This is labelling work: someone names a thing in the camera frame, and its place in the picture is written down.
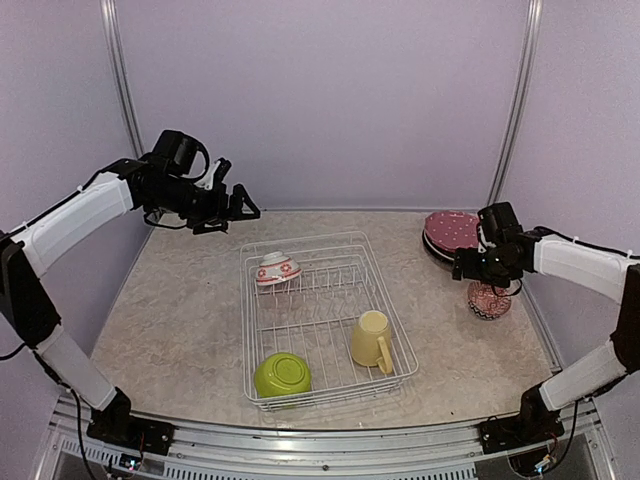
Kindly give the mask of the red white patterned bowl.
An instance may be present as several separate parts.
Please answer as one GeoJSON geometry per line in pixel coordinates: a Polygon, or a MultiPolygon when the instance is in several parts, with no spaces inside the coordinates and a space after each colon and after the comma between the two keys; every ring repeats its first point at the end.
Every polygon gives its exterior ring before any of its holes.
{"type": "Polygon", "coordinates": [[[255,273],[255,282],[261,287],[277,285],[291,281],[301,273],[302,268],[296,260],[276,251],[262,257],[255,273]]]}

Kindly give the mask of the black rimmed dark plate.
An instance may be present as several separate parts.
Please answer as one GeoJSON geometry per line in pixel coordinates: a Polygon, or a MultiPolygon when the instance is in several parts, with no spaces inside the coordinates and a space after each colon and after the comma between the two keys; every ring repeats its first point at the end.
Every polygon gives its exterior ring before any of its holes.
{"type": "Polygon", "coordinates": [[[431,234],[426,229],[421,233],[425,251],[437,262],[451,269],[454,264],[455,252],[463,244],[457,237],[431,234]]]}

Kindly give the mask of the aluminium corner post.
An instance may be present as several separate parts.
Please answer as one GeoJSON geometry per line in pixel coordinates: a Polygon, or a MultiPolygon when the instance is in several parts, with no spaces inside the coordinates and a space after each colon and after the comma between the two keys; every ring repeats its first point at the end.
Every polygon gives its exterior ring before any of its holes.
{"type": "Polygon", "coordinates": [[[487,205],[499,200],[506,183],[520,124],[525,111],[531,75],[534,69],[543,5],[544,2],[542,0],[531,0],[528,2],[523,44],[514,92],[507,116],[506,130],[501,142],[496,170],[486,200],[487,205]]]}
{"type": "Polygon", "coordinates": [[[132,153],[136,158],[139,158],[145,153],[146,149],[142,140],[126,69],[118,22],[117,2],[115,0],[100,0],[99,4],[107,53],[126,137],[132,153]]]}

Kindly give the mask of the left aluminium corner post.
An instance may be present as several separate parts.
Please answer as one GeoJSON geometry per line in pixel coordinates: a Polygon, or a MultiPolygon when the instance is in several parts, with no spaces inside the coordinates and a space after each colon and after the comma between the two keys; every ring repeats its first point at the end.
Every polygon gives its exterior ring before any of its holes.
{"type": "Polygon", "coordinates": [[[99,4],[107,53],[126,137],[132,153],[136,158],[139,158],[145,153],[146,149],[142,140],[126,69],[118,22],[117,2],[115,0],[100,0],[99,4]]]}

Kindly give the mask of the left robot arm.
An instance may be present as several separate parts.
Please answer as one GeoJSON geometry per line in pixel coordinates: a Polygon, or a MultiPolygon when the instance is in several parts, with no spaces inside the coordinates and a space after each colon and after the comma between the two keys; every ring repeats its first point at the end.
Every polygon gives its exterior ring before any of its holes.
{"type": "Polygon", "coordinates": [[[121,445],[140,424],[130,399],[97,369],[64,330],[41,280],[69,250],[110,221],[136,209],[167,211],[194,234],[225,232],[234,221],[259,218],[243,185],[226,189],[230,161],[221,158],[203,178],[183,177],[159,157],[122,159],[40,216],[1,237],[1,313],[45,371],[92,409],[95,424],[121,445]]]}

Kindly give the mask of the aluminium front rail frame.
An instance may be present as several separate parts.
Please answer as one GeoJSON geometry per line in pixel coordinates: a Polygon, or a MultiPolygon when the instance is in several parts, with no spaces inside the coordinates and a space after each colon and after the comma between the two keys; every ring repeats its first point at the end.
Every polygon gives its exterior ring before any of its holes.
{"type": "Polygon", "coordinates": [[[516,474],[517,451],[486,454],[478,420],[384,429],[291,430],[243,427],[171,419],[174,435],[166,455],[145,453],[135,473],[119,467],[124,450],[95,439],[77,438],[79,416],[72,397],[62,395],[45,430],[32,479],[54,479],[73,462],[77,477],[90,461],[101,478],[107,467],[124,479],[400,478],[480,479],[480,467],[497,477],[516,474]]]}

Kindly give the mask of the green bowl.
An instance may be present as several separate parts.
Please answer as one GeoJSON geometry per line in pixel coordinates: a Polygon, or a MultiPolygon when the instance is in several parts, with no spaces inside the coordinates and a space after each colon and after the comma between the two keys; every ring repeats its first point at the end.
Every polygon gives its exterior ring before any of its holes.
{"type": "Polygon", "coordinates": [[[254,386],[261,398],[307,393],[311,380],[307,362],[287,352],[270,355],[254,373],[254,386]]]}

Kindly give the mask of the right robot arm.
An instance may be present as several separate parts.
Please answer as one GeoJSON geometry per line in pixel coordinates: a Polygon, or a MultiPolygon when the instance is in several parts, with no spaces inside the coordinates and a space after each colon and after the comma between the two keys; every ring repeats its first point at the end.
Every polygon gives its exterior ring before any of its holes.
{"type": "Polygon", "coordinates": [[[530,388],[521,397],[511,433],[523,444],[535,442],[569,404],[613,388],[639,369],[639,260],[586,244],[545,227],[481,239],[475,248],[455,252],[453,277],[507,288],[524,274],[545,279],[559,292],[545,292],[552,313],[583,313],[589,324],[609,315],[612,333],[575,356],[573,363],[530,388]]]}

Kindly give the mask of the right aluminium corner post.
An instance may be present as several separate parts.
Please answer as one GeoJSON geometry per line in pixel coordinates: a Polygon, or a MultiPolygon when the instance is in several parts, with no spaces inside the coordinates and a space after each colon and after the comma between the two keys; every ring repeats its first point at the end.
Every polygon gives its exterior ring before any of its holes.
{"type": "Polygon", "coordinates": [[[544,2],[542,0],[531,0],[528,2],[523,44],[514,92],[507,116],[506,130],[501,142],[496,170],[486,200],[487,205],[499,200],[506,183],[520,124],[525,111],[531,75],[534,69],[543,5],[544,2]]]}

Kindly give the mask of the pink dotted plate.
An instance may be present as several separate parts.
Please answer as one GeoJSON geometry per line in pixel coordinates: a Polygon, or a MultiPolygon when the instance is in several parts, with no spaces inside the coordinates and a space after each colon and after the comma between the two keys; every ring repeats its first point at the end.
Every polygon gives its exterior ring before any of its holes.
{"type": "Polygon", "coordinates": [[[458,248],[474,248],[479,245],[477,226],[479,218],[475,214],[442,210],[425,218],[424,233],[432,247],[447,253],[458,248]]]}

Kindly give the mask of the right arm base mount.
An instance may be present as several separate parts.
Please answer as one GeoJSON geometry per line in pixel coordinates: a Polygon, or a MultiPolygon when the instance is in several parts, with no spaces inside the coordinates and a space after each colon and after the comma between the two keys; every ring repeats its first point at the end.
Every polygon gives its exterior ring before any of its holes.
{"type": "Polygon", "coordinates": [[[484,454],[493,454],[522,448],[565,433],[558,417],[542,422],[527,423],[519,415],[490,417],[477,426],[484,454]]]}

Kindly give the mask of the yellow mug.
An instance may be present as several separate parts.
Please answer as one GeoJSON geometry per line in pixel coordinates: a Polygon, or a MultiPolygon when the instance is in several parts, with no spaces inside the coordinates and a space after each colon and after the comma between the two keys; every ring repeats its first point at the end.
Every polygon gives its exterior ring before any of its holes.
{"type": "Polygon", "coordinates": [[[364,312],[357,320],[351,335],[350,353],[355,363],[377,367],[383,374],[393,372],[391,356],[391,323],[377,310],[364,312]]]}

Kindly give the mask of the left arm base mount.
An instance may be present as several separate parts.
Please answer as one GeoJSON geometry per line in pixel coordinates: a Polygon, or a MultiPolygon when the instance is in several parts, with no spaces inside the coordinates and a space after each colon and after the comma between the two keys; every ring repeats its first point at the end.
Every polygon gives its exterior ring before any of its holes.
{"type": "Polygon", "coordinates": [[[136,450],[143,454],[152,453],[167,456],[173,442],[175,427],[167,422],[132,416],[125,425],[123,433],[92,421],[87,435],[106,444],[136,450]]]}

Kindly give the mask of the blue white zigzag bowl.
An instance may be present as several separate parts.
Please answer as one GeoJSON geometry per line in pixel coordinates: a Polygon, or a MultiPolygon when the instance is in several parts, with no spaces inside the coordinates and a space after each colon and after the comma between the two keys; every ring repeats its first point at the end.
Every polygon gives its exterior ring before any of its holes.
{"type": "Polygon", "coordinates": [[[511,297],[503,288],[474,281],[467,288],[467,304],[477,317],[491,321],[510,310],[511,297]]]}

